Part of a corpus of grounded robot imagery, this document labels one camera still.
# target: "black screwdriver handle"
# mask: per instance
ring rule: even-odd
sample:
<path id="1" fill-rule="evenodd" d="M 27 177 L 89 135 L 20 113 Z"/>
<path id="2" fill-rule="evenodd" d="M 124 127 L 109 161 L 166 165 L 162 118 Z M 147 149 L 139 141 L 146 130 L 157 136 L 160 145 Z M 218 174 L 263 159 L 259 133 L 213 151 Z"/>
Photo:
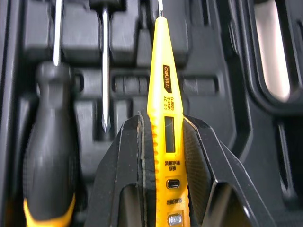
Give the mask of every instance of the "black screwdriver handle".
<path id="1" fill-rule="evenodd" d="M 37 82 L 40 102 L 23 165 L 28 226 L 28 216 L 38 222 L 71 216 L 79 166 L 71 69 L 44 62 L 37 69 Z"/>

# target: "metal screwdriver tip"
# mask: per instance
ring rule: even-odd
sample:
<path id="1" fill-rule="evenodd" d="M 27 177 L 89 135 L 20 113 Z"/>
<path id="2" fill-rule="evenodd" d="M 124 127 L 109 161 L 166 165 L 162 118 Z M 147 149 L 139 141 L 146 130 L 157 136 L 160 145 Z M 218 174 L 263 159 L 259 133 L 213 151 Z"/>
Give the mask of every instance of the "metal screwdriver tip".
<path id="1" fill-rule="evenodd" d="M 108 47 L 108 9 L 103 8 L 103 52 L 102 52 L 102 127 L 104 132 L 107 133 L 110 129 L 109 118 L 109 47 Z"/>
<path id="2" fill-rule="evenodd" d="M 55 9 L 55 36 L 53 44 L 53 63 L 58 66 L 61 62 L 61 24 L 62 24 L 63 0 L 56 0 Z"/>
<path id="3" fill-rule="evenodd" d="M 159 6 L 159 17 L 163 17 L 163 0 L 158 0 L 158 6 Z"/>

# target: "black plastic tool case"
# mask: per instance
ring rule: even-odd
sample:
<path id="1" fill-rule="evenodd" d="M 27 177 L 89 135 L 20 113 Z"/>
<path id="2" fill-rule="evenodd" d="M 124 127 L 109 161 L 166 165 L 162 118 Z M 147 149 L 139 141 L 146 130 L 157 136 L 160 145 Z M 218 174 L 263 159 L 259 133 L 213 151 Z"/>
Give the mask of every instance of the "black plastic tool case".
<path id="1" fill-rule="evenodd" d="M 276 0 L 292 98 L 264 89 L 252 0 L 163 0 L 184 112 L 210 124 L 239 157 L 279 227 L 303 226 L 303 4 Z M 101 126 L 102 23 L 88 0 L 66 0 L 63 61 L 77 76 L 81 179 L 72 226 L 82 226 L 97 166 L 121 124 L 146 108 L 157 0 L 110 8 L 109 134 Z M 0 223 L 25 226 L 22 158 L 34 123 L 35 70 L 50 60 L 54 1 L 0 1 Z"/>

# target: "voltage tester pen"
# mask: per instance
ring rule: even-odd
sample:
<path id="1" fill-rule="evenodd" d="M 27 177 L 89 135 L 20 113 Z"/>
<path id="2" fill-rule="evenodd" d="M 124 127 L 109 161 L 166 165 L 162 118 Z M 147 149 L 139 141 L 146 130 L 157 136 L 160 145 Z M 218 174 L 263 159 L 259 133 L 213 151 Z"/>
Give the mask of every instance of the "voltage tester pen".
<path id="1" fill-rule="evenodd" d="M 147 102 L 155 160 L 156 227 L 189 227 L 183 107 L 162 0 L 158 4 Z"/>

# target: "button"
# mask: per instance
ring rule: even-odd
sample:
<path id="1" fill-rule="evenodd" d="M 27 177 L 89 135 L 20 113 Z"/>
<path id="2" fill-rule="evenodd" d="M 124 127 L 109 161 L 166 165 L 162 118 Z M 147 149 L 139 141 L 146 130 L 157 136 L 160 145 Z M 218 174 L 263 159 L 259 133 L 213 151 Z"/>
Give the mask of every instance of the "button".
<path id="1" fill-rule="evenodd" d="M 174 189 L 180 187 L 180 180 L 171 179 L 166 182 L 166 186 L 168 189 Z"/>
<path id="2" fill-rule="evenodd" d="M 176 226 L 182 224 L 182 216 L 180 214 L 169 215 L 168 223 L 169 226 Z"/>

